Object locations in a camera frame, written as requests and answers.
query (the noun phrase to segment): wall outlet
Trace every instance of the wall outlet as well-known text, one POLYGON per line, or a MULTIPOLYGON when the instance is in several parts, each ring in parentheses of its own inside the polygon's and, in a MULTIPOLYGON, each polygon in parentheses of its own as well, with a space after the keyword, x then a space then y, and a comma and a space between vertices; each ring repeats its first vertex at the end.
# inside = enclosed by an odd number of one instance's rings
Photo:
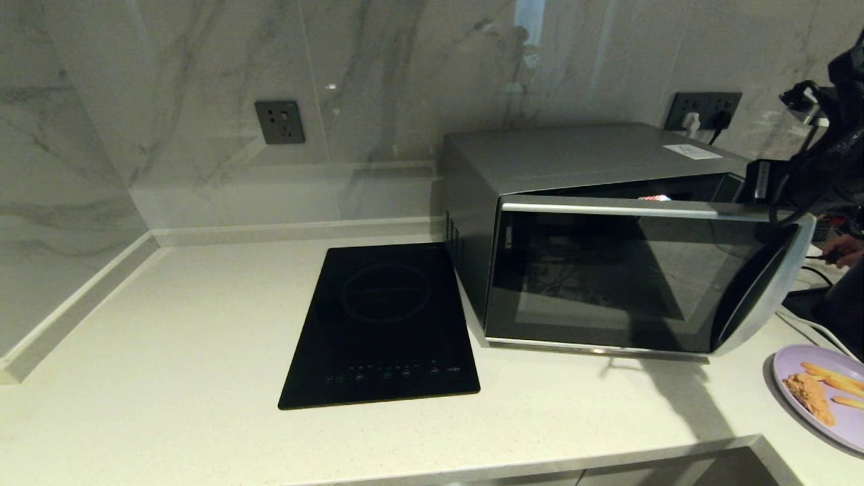
POLYGON ((303 125, 295 101, 257 101, 255 112, 267 144, 302 144, 303 125))
POLYGON ((717 114, 728 112, 734 117, 741 93, 677 93, 669 109, 664 130, 682 131, 687 113, 699 113, 699 130, 716 130, 717 114))

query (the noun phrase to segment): white countertop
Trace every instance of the white countertop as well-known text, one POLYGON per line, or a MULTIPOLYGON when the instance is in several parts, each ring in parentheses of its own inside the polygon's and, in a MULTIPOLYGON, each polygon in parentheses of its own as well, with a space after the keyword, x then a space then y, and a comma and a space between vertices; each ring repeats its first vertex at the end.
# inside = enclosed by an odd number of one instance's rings
POLYGON ((278 410, 327 248, 427 240, 159 250, 23 384, 0 387, 0 483, 443 483, 746 444, 781 484, 790 470, 807 485, 864 477, 864 461, 772 396, 766 360, 807 342, 776 317, 710 364, 490 349, 472 335, 478 394, 278 410))

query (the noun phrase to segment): plate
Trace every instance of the plate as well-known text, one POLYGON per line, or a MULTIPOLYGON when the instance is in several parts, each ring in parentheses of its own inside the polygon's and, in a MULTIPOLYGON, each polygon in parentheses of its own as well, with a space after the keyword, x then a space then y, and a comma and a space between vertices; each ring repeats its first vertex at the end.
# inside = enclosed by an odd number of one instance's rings
POLYGON ((864 453, 864 410, 841 405, 831 400, 835 396, 847 397, 858 401, 864 401, 864 398, 829 387, 823 383, 825 396, 828 399, 828 407, 837 419, 837 423, 834 426, 828 427, 808 412, 798 400, 795 400, 795 397, 786 388, 783 379, 788 378, 790 374, 807 373, 807 370, 801 366, 801 363, 805 361, 859 381, 864 381, 864 365, 830 349, 800 344, 780 349, 774 355, 773 364, 774 381, 777 383, 783 397, 798 415, 810 422, 811 425, 826 437, 854 451, 864 453))

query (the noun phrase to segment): black induction cooktop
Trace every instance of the black induction cooktop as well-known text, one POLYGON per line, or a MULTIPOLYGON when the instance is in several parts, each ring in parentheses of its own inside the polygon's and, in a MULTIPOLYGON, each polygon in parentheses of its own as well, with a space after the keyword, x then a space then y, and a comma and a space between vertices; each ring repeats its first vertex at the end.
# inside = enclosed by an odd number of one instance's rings
POLYGON ((280 409, 479 390, 443 244, 327 251, 280 409))

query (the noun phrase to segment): food on plate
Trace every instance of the food on plate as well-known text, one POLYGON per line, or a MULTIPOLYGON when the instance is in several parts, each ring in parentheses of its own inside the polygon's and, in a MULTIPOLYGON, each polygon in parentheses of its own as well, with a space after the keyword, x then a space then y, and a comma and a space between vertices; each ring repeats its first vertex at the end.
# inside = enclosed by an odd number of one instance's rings
POLYGON ((805 370, 807 370, 808 374, 813 375, 817 380, 826 380, 828 378, 832 378, 837 381, 845 381, 850 386, 858 388, 859 390, 864 392, 864 381, 849 378, 845 374, 840 374, 834 370, 823 368, 809 361, 801 363, 801 366, 804 367, 805 370))
POLYGON ((838 380, 836 378, 829 377, 829 378, 825 379, 825 384, 830 386, 830 387, 834 387, 834 388, 840 390, 841 392, 851 393, 851 394, 855 395, 856 397, 861 397, 864 399, 864 390, 861 390, 858 387, 850 385, 848 383, 848 381, 838 380))
POLYGON ((825 390, 819 384, 819 380, 806 373, 796 373, 790 374, 783 382, 795 400, 798 400, 817 420, 829 427, 837 423, 834 414, 828 409, 825 390))
POLYGON ((864 410, 864 401, 852 400, 846 397, 834 397, 832 400, 840 405, 852 406, 854 408, 860 408, 864 410))

